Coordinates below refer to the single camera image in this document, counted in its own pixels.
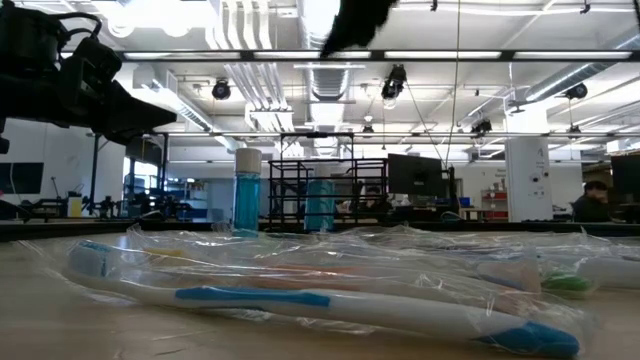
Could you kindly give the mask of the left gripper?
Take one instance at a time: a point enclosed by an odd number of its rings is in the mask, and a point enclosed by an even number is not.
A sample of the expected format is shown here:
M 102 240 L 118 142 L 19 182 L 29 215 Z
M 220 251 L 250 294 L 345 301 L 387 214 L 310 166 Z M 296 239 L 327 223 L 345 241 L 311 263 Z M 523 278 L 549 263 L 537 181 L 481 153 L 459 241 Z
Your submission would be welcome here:
M 52 123 L 97 129 L 110 141 L 127 145 L 156 127 L 176 121 L 176 114 L 130 95 L 115 75 L 122 61 L 94 37 L 84 38 L 61 62 L 56 83 L 61 114 Z

